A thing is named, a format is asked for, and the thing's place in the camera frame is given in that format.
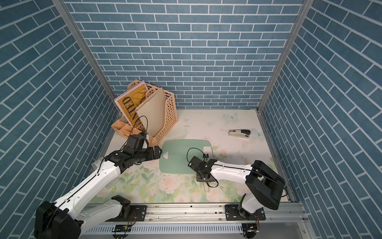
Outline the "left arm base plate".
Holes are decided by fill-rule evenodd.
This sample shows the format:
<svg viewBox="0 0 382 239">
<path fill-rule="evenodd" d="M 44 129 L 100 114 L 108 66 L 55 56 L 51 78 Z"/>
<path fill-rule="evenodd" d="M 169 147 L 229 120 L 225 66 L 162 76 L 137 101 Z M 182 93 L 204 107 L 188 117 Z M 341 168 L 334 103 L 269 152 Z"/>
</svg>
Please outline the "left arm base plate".
<svg viewBox="0 0 382 239">
<path fill-rule="evenodd" d="M 122 210 L 115 218 L 115 221 L 117 222 L 143 222 L 145 220 L 147 211 L 146 205 L 129 205 L 129 206 L 123 206 Z"/>
</svg>

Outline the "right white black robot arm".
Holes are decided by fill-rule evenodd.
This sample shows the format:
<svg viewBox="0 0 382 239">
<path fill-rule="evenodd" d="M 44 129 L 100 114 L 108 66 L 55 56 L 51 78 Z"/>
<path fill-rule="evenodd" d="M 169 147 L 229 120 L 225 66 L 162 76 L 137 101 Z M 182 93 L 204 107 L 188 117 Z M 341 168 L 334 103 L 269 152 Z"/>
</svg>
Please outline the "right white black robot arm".
<svg viewBox="0 0 382 239">
<path fill-rule="evenodd" d="M 194 156 L 188 167 L 197 175 L 198 182 L 219 182 L 228 180 L 245 185 L 250 191 L 240 201 L 239 210 L 254 214 L 266 207 L 277 210 L 285 189 L 285 180 L 264 162 L 236 165 L 216 159 L 201 160 Z"/>
</svg>

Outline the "green cutting board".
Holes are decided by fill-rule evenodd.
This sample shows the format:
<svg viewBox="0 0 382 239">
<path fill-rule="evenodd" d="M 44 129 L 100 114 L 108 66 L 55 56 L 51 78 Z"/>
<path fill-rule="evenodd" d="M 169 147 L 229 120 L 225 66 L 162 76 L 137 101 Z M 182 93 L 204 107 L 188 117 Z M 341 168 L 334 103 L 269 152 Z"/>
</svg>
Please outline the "green cutting board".
<svg viewBox="0 0 382 239">
<path fill-rule="evenodd" d="M 202 159 L 204 146 L 211 146 L 211 143 L 201 139 L 167 140 L 159 159 L 160 171 L 166 174 L 196 174 L 188 167 L 188 160 L 194 156 Z"/>
</svg>

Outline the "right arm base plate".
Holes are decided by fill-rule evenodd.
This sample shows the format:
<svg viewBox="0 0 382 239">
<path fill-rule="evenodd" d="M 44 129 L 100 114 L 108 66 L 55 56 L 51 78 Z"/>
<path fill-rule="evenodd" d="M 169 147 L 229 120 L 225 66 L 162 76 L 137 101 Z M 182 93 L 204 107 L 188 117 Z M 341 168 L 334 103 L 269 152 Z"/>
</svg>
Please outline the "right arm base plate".
<svg viewBox="0 0 382 239">
<path fill-rule="evenodd" d="M 225 205 L 225 216 L 227 221 L 265 221 L 266 216 L 263 208 L 254 213 L 249 213 L 242 209 L 238 204 Z"/>
</svg>

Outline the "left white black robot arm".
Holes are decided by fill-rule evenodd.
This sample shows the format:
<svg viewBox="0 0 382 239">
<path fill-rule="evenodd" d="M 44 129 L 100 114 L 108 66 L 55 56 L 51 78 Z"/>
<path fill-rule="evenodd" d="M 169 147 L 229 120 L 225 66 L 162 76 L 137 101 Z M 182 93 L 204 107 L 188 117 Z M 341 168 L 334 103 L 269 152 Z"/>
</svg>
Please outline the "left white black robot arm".
<svg viewBox="0 0 382 239">
<path fill-rule="evenodd" d="M 131 202 L 113 196 L 108 202 L 85 211 L 88 203 L 128 168 L 157 160 L 162 149 L 149 146 L 140 134 L 128 137 L 119 150 L 105 156 L 100 166 L 79 185 L 54 202 L 43 202 L 36 210 L 34 236 L 37 239 L 77 239 L 91 228 L 110 219 L 131 220 Z"/>
</svg>

